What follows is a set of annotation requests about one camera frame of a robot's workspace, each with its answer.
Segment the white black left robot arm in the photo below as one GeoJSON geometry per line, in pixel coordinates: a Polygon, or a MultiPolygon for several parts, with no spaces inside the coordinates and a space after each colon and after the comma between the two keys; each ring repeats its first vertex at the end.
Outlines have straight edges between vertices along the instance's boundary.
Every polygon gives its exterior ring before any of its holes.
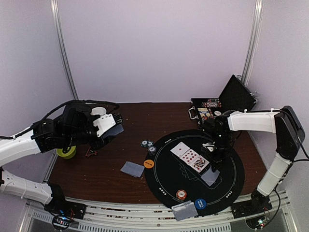
{"type": "MultiPolygon", "coordinates": [[[[54,149],[67,153],[84,144],[99,150],[121,133],[123,117],[118,108],[119,104],[109,101],[64,102],[23,131],[1,136],[0,164],[54,149]]],[[[4,169],[0,170],[0,191],[51,206],[60,215],[70,209],[59,185],[33,182],[4,169]]]]}

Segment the purple poker chip stack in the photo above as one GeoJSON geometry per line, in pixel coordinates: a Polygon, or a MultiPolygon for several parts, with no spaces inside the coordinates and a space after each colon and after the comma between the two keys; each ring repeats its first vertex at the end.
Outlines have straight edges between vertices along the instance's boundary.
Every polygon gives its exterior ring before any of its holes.
{"type": "Polygon", "coordinates": [[[149,154],[150,156],[155,155],[155,154],[156,154],[156,147],[155,147],[155,146],[149,146],[149,147],[148,147],[148,154],[149,154]]]}

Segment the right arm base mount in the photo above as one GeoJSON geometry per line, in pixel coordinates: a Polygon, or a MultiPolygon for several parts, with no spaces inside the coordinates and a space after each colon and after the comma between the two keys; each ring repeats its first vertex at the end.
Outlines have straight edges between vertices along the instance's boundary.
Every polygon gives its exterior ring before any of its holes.
{"type": "Polygon", "coordinates": [[[234,218],[248,217],[271,209],[272,204],[270,199],[268,198],[266,198],[265,200],[251,199],[231,205],[231,210],[234,218]]]}

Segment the grey playing card deck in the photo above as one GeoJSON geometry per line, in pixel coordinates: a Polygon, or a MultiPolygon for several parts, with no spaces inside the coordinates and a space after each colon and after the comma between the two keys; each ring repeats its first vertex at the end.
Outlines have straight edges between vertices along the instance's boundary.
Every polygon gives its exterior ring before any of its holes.
{"type": "Polygon", "coordinates": [[[111,129],[109,129],[105,133],[105,136],[117,136],[118,134],[122,133],[123,131],[124,131],[124,128],[121,124],[116,125],[116,126],[112,127],[111,129]]]}

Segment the dealt card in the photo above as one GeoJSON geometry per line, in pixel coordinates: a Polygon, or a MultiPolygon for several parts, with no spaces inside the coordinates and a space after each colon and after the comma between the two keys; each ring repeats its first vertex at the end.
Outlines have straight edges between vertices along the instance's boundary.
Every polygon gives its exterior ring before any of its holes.
{"type": "Polygon", "coordinates": [[[181,221],[187,218],[198,216],[198,212],[196,210],[195,205],[184,210],[174,211],[172,210],[174,217],[177,221],[181,221]]]}

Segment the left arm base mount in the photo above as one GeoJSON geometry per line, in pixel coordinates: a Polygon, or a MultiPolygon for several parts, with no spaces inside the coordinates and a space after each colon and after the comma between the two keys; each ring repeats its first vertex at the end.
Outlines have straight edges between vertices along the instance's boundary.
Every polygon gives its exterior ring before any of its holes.
{"type": "Polygon", "coordinates": [[[50,203],[45,204],[46,211],[59,216],[65,216],[72,219],[83,219],[86,205],[67,201],[65,198],[52,198],[50,203]]]}

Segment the blue small blind button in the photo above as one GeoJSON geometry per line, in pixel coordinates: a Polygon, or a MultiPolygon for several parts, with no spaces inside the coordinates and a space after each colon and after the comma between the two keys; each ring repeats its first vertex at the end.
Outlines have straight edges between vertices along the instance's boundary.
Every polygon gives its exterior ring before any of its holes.
{"type": "Polygon", "coordinates": [[[206,208],[207,203],[206,203],[206,201],[204,199],[199,198],[199,199],[195,200],[194,205],[195,205],[196,209],[203,210],[203,209],[206,208]]]}

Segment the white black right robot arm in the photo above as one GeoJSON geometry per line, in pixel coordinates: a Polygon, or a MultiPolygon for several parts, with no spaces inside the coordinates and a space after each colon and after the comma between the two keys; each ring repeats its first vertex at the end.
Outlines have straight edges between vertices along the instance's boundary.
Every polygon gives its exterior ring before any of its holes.
{"type": "Polygon", "coordinates": [[[289,105],[281,109],[239,111],[230,110],[217,116],[210,127],[211,141],[202,150],[217,168],[232,154],[232,133],[247,131],[253,137],[257,150],[262,142],[274,148],[272,162],[251,194],[248,210],[258,213],[269,201],[269,195],[284,180],[300,151],[306,153],[303,142],[306,134],[295,111],[289,105]]]}

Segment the orange big blind button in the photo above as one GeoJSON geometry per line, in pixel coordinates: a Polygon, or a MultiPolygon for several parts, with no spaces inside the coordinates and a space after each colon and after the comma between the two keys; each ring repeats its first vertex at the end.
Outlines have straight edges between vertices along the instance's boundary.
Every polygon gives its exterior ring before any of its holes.
{"type": "Polygon", "coordinates": [[[154,161],[151,160],[151,159],[147,159],[147,160],[145,160],[144,163],[143,163],[144,167],[147,168],[147,169],[153,168],[153,167],[154,167],[154,164],[155,164],[154,161]]]}

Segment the orange poker chip stack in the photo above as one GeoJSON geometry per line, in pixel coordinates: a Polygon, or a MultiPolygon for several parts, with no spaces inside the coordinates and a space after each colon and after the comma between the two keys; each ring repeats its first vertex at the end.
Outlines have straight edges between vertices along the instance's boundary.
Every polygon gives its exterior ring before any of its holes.
{"type": "Polygon", "coordinates": [[[184,200],[186,197],[187,197],[187,193],[185,190],[183,189],[180,189],[176,192],[176,197],[179,199],[179,200],[184,200]]]}

